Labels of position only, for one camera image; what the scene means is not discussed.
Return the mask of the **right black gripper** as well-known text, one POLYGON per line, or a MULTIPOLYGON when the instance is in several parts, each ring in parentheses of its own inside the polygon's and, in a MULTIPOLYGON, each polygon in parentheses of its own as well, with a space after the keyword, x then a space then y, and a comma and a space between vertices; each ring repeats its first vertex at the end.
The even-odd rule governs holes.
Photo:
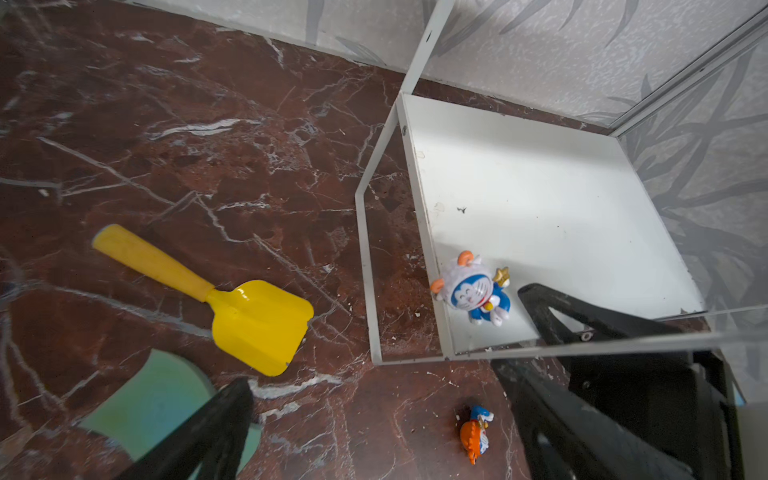
MULTIPOLYGON (((674 325, 592 305, 538 283, 517 294, 547 345, 579 341, 555 312, 599 340, 683 333, 674 325)), ((570 357, 566 370, 571 392, 677 460, 694 478, 745 477, 732 373, 715 353, 570 357)))

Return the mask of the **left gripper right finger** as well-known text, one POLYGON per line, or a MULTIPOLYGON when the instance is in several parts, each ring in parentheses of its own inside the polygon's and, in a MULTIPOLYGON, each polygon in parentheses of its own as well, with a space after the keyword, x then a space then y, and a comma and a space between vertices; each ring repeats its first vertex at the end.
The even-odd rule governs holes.
POLYGON ((526 363, 490 365, 504 391, 533 479, 691 479, 689 467, 620 426, 526 363))

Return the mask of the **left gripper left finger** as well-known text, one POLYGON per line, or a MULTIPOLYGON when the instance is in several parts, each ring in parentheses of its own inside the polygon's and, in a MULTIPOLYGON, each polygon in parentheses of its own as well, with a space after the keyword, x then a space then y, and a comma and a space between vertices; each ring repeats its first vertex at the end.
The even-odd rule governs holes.
POLYGON ((234 479, 251 427, 253 396, 237 378, 219 392, 200 376, 137 376, 113 395, 125 411, 117 440, 136 453, 179 425, 121 479, 234 479))

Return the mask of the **white sheep Doraemon figure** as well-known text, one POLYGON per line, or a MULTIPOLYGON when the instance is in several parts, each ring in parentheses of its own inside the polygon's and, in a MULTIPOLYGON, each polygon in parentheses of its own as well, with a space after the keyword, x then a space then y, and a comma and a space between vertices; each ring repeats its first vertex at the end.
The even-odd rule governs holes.
POLYGON ((430 285, 433 296, 452 308, 464 311, 470 322, 490 322, 500 327, 510 318, 511 300, 504 289, 510 284, 509 268, 491 273, 480 256, 461 252, 447 272, 430 285))

